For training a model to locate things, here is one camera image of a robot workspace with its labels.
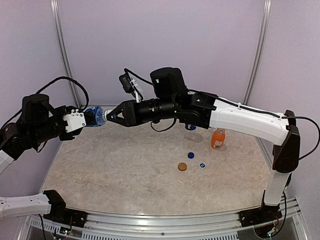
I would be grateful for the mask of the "blue white bottle cap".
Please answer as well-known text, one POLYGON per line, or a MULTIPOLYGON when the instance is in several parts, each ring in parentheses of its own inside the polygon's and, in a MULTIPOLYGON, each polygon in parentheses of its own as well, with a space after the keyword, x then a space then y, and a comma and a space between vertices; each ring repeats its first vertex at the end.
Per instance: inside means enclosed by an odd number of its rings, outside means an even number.
POLYGON ((200 163, 200 164, 199 164, 199 167, 200 167, 201 169, 205 169, 205 168, 206 168, 206 164, 205 164, 205 163, 200 163))

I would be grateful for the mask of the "dark blue bottle cap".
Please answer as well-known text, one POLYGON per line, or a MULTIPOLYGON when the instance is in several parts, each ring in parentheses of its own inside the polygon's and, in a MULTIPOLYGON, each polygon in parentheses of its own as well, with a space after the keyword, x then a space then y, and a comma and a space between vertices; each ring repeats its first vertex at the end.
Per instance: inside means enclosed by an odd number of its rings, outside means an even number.
POLYGON ((189 152, 189 153, 187 154, 187 157, 188 157, 189 159, 194 159, 194 158, 195 158, 195 154, 194 154, 193 152, 189 152))

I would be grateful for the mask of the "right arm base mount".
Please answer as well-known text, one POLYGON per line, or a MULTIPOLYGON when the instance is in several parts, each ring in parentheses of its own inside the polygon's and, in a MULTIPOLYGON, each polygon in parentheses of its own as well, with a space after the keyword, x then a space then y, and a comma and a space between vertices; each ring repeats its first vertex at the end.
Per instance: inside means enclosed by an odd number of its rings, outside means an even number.
POLYGON ((266 191, 264 190, 261 200, 261 205, 256 208, 242 210, 238 213, 242 227, 259 225, 274 220, 279 220, 283 217, 280 205, 270 206, 264 202, 266 191))

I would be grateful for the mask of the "water bottle blue cap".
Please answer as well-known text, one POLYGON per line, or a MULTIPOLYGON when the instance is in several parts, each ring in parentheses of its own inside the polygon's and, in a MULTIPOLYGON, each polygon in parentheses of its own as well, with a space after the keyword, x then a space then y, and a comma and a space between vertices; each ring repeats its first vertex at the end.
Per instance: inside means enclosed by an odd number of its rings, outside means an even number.
POLYGON ((185 124, 184 138, 188 141, 195 141, 197 139, 196 126, 194 124, 185 124))

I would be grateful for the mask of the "short bottle blue label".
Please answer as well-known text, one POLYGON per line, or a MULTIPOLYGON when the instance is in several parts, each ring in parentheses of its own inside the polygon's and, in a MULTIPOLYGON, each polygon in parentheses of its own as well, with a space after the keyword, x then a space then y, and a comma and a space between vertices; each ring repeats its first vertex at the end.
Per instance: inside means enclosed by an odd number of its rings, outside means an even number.
POLYGON ((101 106, 87 108, 84 111, 86 127, 103 126, 107 121, 107 114, 109 114, 111 111, 111 109, 104 109, 101 106))

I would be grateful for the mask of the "gold juice bottle cap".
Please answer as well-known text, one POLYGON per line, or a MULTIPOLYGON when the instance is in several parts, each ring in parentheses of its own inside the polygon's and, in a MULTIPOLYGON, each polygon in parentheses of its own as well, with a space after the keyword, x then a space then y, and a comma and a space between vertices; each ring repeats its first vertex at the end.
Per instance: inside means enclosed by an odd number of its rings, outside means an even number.
POLYGON ((181 172, 184 172, 188 169, 188 166, 186 163, 184 162, 180 162, 177 166, 178 170, 181 171, 181 172))

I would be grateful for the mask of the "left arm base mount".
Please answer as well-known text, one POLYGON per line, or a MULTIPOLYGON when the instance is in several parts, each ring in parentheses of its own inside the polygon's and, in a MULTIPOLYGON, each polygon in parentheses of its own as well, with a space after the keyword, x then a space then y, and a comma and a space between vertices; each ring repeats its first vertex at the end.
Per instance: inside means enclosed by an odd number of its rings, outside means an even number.
POLYGON ((66 202, 56 190, 45 190, 44 195, 48 198, 50 212, 44 214, 46 220, 69 225, 70 227, 84 228, 88 213, 66 207, 66 202))

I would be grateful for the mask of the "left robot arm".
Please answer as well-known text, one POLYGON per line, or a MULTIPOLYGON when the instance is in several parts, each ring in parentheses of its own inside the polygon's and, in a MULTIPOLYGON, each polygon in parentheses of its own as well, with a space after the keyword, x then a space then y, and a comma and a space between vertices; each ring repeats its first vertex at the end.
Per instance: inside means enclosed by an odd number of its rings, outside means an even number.
MULTIPOLYGON (((85 114, 73 106, 53 108, 48 95, 25 96, 17 122, 8 123, 0 130, 0 170, 3 172, 24 151, 37 150, 42 143, 51 139, 73 140, 86 125, 85 114)), ((29 215, 42 215, 45 219, 61 223, 69 223, 73 219, 56 190, 20 197, 1 197, 1 220, 29 215)))

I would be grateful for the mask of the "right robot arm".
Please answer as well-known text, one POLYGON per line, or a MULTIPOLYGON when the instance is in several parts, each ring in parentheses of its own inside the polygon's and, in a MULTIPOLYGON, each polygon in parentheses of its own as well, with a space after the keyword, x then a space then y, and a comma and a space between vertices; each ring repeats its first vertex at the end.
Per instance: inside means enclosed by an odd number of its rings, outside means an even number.
POLYGON ((150 79, 155 98, 124 101, 106 112, 105 118, 124 127, 175 119, 182 124, 236 131, 271 142, 272 170, 264 204, 255 212, 260 222, 268 221, 276 212, 290 174, 299 164, 301 137, 294 113, 268 112, 212 93, 190 90, 176 67, 156 69, 150 73, 150 79))

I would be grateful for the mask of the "orange juice bottle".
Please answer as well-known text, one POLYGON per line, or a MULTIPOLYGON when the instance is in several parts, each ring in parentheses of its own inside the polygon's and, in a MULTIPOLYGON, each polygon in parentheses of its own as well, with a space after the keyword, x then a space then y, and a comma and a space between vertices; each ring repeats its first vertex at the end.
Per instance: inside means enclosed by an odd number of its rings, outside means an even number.
POLYGON ((217 128, 211 137, 211 147, 216 150, 220 149, 224 144, 225 138, 225 129, 217 128))

